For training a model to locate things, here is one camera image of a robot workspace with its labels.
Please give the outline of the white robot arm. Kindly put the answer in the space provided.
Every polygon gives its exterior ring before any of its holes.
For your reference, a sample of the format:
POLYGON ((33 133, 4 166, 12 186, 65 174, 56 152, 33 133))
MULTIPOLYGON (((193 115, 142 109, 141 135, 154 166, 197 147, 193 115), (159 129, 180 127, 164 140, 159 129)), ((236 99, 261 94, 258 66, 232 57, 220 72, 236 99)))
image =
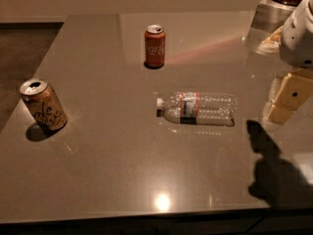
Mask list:
POLYGON ((313 0, 302 0, 285 21, 280 58, 292 70, 273 80, 265 118, 284 124, 313 94, 313 0))

